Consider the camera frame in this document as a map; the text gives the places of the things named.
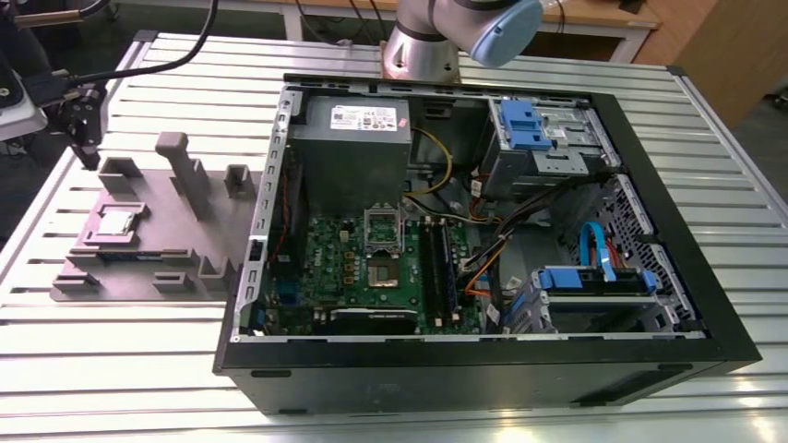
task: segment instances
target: motherboard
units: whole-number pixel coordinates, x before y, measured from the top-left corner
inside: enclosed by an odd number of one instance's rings
[[[465,227],[375,215],[311,219],[303,275],[271,285],[268,333],[479,333],[479,303],[455,285]]]

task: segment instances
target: white sticker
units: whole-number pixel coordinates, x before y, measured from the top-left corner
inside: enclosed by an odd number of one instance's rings
[[[507,289],[509,289],[511,291],[516,291],[520,289],[520,285],[523,284],[523,280],[520,280],[517,277],[515,277],[512,275],[512,278],[508,279],[508,283],[507,286],[504,286]]]
[[[544,132],[547,133],[547,137],[567,138],[567,132],[564,132],[563,129],[552,129],[548,127]]]
[[[492,320],[492,323],[497,325],[499,320],[501,319],[501,313],[497,311],[492,304],[488,305],[488,317]]]
[[[479,180],[471,182],[471,195],[476,198],[481,197],[481,182]]]
[[[396,108],[333,106],[331,129],[351,131],[396,131]]]

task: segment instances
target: open computer tower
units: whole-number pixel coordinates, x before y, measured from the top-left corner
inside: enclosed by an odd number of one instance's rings
[[[760,360],[611,95],[288,76],[215,372],[264,413],[619,405]]]

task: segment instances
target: orange wire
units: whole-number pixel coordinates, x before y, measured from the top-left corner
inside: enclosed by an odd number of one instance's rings
[[[481,293],[479,291],[468,291],[469,295],[481,295],[483,297],[489,297],[491,293]]]
[[[492,262],[495,261],[495,259],[497,259],[497,256],[501,255],[501,252],[504,252],[504,248],[503,247],[497,250],[497,252],[495,254],[492,254],[491,259],[484,264],[484,266],[481,267],[481,269],[479,270],[479,272],[476,273],[476,275],[473,276],[473,278],[471,279],[471,281],[468,281],[468,286],[465,286],[465,293],[468,293],[468,291],[472,290],[471,288],[473,287],[473,283],[476,283],[476,280],[479,280],[479,277],[481,277],[481,274],[484,274],[484,271],[488,270],[488,268],[492,265]]]
[[[477,217],[475,214],[476,205],[479,204],[479,197],[473,197],[473,201],[471,203],[471,207],[468,208],[468,215],[471,216],[471,220],[476,220],[477,222],[487,222],[489,219],[484,217]],[[500,217],[492,217],[496,222],[503,222],[504,220]]]
[[[607,245],[607,249],[611,251],[611,258],[613,260],[613,266],[616,266],[616,268],[620,268],[620,256],[619,256],[619,250],[613,247],[613,242],[608,240],[604,240],[604,244]]]

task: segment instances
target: wooden desk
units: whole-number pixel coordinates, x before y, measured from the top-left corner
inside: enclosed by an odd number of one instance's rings
[[[205,7],[205,0],[115,0],[116,3],[160,6]],[[619,9],[619,0],[564,0],[567,3],[567,20],[564,33],[615,37],[620,39],[619,47],[609,61],[631,63],[640,46],[649,36],[651,30],[660,27],[660,19],[648,6],[643,6],[639,14],[629,14]],[[311,16],[356,17],[348,0],[300,0],[304,12]],[[377,9],[384,20],[396,17],[397,0],[376,0]],[[284,18],[287,40],[304,40],[300,13],[295,0],[223,0],[220,7],[241,11],[275,12]],[[368,0],[356,0],[364,18],[376,19],[372,4]],[[560,20],[560,9],[551,8],[543,18],[540,32],[556,33]]]

